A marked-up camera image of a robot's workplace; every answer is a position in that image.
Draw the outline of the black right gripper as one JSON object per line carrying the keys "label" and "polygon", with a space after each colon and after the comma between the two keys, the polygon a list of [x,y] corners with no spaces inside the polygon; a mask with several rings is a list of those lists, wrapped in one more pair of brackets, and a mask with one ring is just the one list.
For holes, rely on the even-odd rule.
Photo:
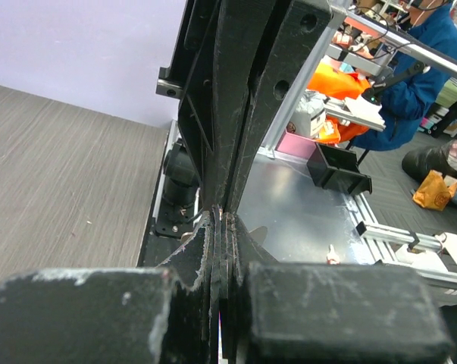
{"label": "black right gripper", "polygon": [[236,212],[258,148],[331,18],[327,1],[186,1],[155,92],[181,99],[204,208]]}

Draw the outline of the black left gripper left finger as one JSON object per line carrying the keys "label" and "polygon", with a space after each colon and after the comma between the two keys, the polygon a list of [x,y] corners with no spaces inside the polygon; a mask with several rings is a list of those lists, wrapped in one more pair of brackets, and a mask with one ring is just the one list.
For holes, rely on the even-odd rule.
{"label": "black left gripper left finger", "polygon": [[0,363],[216,363],[218,211],[161,264],[46,268],[0,283]]}

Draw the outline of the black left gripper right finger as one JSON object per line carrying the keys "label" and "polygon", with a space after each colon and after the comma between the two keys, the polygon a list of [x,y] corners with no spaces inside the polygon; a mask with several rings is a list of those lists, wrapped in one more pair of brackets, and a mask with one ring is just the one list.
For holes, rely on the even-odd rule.
{"label": "black left gripper right finger", "polygon": [[223,247],[230,363],[443,363],[454,343],[424,279],[388,265],[278,262]]}

